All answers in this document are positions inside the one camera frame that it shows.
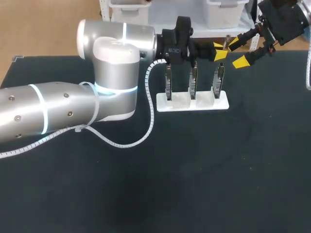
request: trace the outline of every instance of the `dark mat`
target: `dark mat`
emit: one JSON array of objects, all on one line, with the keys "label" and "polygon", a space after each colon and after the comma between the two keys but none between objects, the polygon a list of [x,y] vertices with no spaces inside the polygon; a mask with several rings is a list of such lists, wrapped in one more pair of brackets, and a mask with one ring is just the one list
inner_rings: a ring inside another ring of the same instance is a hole
[{"label": "dark mat", "polygon": [[[155,113],[151,136],[133,149],[72,131],[0,160],[0,232],[311,232],[307,53],[278,52],[234,70],[239,56],[225,62],[228,111]],[[199,61],[199,90],[210,89],[216,65]],[[148,128],[146,67],[135,115],[94,124],[111,140],[131,143]],[[188,69],[173,68],[174,91],[187,89]],[[164,92],[164,73],[153,70],[153,98]],[[12,63],[2,88],[93,79],[92,64],[78,57],[26,57]]]}]

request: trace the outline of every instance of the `plastic container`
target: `plastic container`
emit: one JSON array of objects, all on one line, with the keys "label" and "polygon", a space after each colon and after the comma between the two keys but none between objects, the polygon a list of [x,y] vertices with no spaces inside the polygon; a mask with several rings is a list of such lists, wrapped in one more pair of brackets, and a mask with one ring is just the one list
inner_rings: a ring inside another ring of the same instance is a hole
[{"label": "plastic container", "polygon": [[209,29],[236,28],[249,0],[204,0]]},{"label": "plastic container", "polygon": [[148,14],[151,2],[144,0],[108,0],[113,11],[113,20],[120,23],[148,25]]}]

